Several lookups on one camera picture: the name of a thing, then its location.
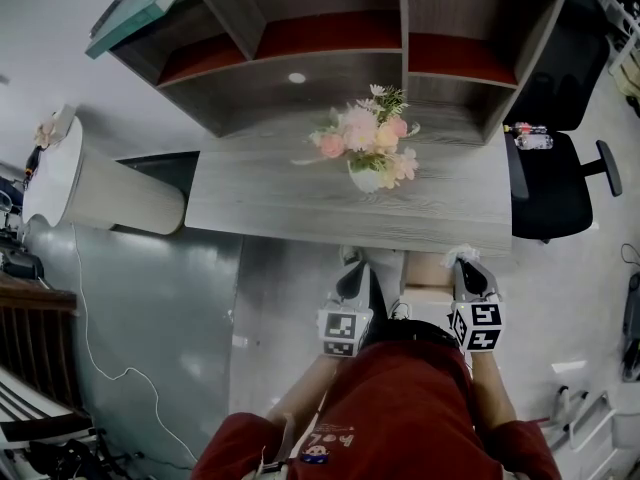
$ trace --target white cable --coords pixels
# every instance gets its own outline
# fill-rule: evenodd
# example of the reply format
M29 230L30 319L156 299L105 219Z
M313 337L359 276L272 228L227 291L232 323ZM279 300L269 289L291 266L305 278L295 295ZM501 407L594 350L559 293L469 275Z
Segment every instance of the white cable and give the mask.
M103 372L100 369L100 367L96 364L95 360L93 359L93 354L91 352L91 347L89 346L89 306L87 304L87 299L84 296L84 289L83 289L83 286L82 286L82 258L80 258L80 250L78 249L78 236L76 235L76 227L73 224L73 222L71 223L71 227L73 229L73 241L75 243L76 256L78 257L78 267L79 267L79 271L80 271L80 296L82 297L82 302L84 304L84 310L85 310L85 325L84 325L85 333L84 333L84 336L85 336L85 341L87 342L87 351L89 352L89 359L91 359L91 362L93 363L93 366L95 367L95 369L98 370L102 375L104 375L109 380L115 381L115 380L121 379L122 377L124 377L129 372L136 372L137 374L139 374L142 377L144 377L147 380L147 382L151 385L151 389L153 389L153 392L156 395L156 407L155 408L156 408L156 418L158 419L158 423L160 423L160 426L163 429L165 429L167 431L167 433L171 437L173 437L176 441L178 441L184 447L184 449L187 450L187 452L189 452L189 455L193 459L193 462L198 462L198 459L196 459L196 456L189 449L189 447L185 444L185 442L182 439L180 439L177 435L175 435L173 432L171 432L171 430L169 430L164 423L162 423L162 420L160 419L160 414L158 414L158 404L160 403L160 395L158 394L158 390L156 389L156 387L153 384L153 382L151 382L151 379L149 377L147 377L140 370L138 370L137 368L134 368L132 366L127 367L127 369L124 372L122 372L120 375L116 375L115 377L111 377L111 376L107 375L105 372Z

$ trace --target black chair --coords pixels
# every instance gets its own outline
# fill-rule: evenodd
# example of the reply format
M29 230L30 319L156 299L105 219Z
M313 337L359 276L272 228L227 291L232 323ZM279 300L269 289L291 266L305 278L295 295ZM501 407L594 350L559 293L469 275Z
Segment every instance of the black chair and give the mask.
M622 194L606 142L596 141L599 160L580 165L571 138L557 131L575 130L582 121L609 57L607 28L597 0L566 0L531 78L505 120L545 125L553 138L551 149L523 151L506 134L514 236L547 242L591 226L585 176L604 172L612 194Z

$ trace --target red shirt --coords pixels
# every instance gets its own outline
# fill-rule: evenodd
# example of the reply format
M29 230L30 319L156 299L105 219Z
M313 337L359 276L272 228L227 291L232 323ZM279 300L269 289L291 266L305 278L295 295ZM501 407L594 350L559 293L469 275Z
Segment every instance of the red shirt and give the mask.
M540 429L513 421L474 431L471 379L456 349L424 341L379 343L345 361L314 431L289 463L290 479L560 480ZM193 480L240 480L271 462L282 431L252 414L229 416Z

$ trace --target white cylindrical table base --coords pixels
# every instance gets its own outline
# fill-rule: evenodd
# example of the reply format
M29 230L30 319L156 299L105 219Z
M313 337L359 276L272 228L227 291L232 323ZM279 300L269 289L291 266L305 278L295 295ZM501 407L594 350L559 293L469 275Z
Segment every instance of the white cylindrical table base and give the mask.
M121 224L161 235L182 226L185 199L180 190L88 147L82 157L63 220L100 228Z

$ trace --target sleeve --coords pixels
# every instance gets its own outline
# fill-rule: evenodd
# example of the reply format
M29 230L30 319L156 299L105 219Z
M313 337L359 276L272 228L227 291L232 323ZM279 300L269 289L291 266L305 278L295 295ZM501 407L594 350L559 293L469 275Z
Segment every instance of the sleeve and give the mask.
M191 474L192 480L238 480L268 464L280 448L282 429L254 414L232 414L224 420Z
M484 445L507 471L524 473L531 480L562 480L551 450L533 422L500 425L485 436Z

